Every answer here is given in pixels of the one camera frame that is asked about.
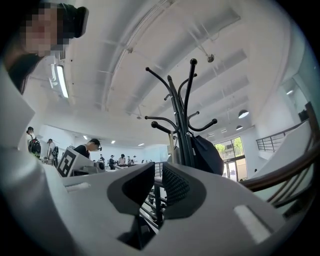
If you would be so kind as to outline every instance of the fluorescent light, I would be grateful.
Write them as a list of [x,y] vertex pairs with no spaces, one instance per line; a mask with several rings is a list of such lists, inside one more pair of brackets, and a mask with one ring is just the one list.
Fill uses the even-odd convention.
[[246,117],[248,114],[249,114],[249,111],[243,109],[243,110],[241,110],[241,111],[239,112],[239,118],[240,118],[240,119],[241,119],[241,118],[244,118],[244,117]]
[[60,83],[60,86],[61,86],[61,90],[62,90],[63,96],[65,98],[69,98],[67,87],[66,87],[64,67],[59,65],[59,66],[56,67],[56,70],[58,72],[59,83]]

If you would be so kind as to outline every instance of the black mesh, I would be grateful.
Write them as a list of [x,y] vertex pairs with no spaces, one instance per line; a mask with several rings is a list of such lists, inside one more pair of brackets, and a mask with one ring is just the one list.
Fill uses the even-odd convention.
[[153,171],[144,171],[122,186],[123,193],[140,207],[147,198],[155,182],[155,168]]
[[166,191],[166,204],[173,206],[187,196],[190,191],[189,182],[178,176],[166,166],[163,167],[162,183]]

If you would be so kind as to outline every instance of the coat rack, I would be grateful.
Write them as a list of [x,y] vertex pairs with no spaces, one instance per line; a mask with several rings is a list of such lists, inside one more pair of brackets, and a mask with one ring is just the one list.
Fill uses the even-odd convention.
[[[210,123],[205,125],[202,128],[194,128],[190,125],[190,119],[196,115],[199,115],[200,112],[197,111],[191,115],[188,116],[188,103],[189,103],[189,96],[191,91],[191,86],[193,83],[194,77],[197,76],[195,73],[195,68],[198,61],[195,58],[192,58],[190,60],[190,73],[189,78],[182,82],[182,84],[179,86],[178,92],[176,90],[176,87],[172,81],[172,78],[170,75],[167,76],[167,80],[169,82],[169,85],[165,80],[163,80],[158,74],[153,72],[149,67],[146,67],[145,70],[154,75],[157,79],[159,79],[164,86],[169,91],[169,94],[164,98],[166,101],[169,97],[171,98],[172,106],[173,106],[173,114],[175,117],[175,123],[169,120],[165,117],[159,117],[159,116],[145,116],[145,119],[150,120],[162,120],[168,122],[170,125],[173,126],[173,131],[163,127],[162,125],[158,124],[158,122],[153,121],[151,123],[151,127],[157,128],[167,134],[176,134],[177,139],[179,142],[179,149],[180,149],[180,156],[181,156],[181,164],[189,167],[195,167],[195,158],[192,148],[192,141],[191,141],[191,132],[189,129],[191,129],[194,132],[202,132],[209,127],[215,125],[218,121],[217,119],[212,119]],[[186,87],[186,93],[184,97],[184,101],[181,96],[181,89],[183,86],[187,83]]]

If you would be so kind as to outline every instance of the tree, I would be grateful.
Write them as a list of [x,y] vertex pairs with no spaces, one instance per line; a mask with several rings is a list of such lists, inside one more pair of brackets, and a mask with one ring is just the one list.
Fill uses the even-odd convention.
[[214,146],[215,146],[216,150],[218,150],[219,152],[224,151],[226,148],[225,145],[223,145],[223,144],[215,144]]
[[234,139],[233,146],[234,146],[234,151],[237,152],[236,157],[242,156],[244,154],[244,148],[242,146],[242,141],[240,137]]

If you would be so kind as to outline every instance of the wooden handrail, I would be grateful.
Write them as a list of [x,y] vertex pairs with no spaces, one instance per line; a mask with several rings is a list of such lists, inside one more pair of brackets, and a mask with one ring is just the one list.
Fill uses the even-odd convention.
[[256,178],[240,181],[240,183],[252,192],[265,190],[279,183],[285,182],[287,179],[299,174],[304,169],[309,167],[315,161],[315,159],[319,157],[319,155],[320,141],[318,141],[307,153],[303,154],[291,163],[279,168],[278,170]]
[[277,136],[277,135],[280,135],[280,134],[287,133],[287,132],[289,132],[289,131],[292,131],[292,130],[298,128],[300,125],[304,124],[304,123],[307,122],[308,120],[309,120],[309,119],[304,120],[303,122],[300,122],[300,123],[296,124],[295,126],[292,126],[292,127],[288,128],[288,129],[285,129],[285,130],[283,130],[283,131],[277,132],[277,133],[275,133],[275,134],[272,134],[272,135],[269,135],[269,136],[266,136],[266,137],[263,137],[263,138],[258,138],[258,139],[256,139],[255,141],[257,142],[257,141],[264,140],[264,139],[267,139],[267,138],[270,138],[270,137],[273,137],[273,136]]

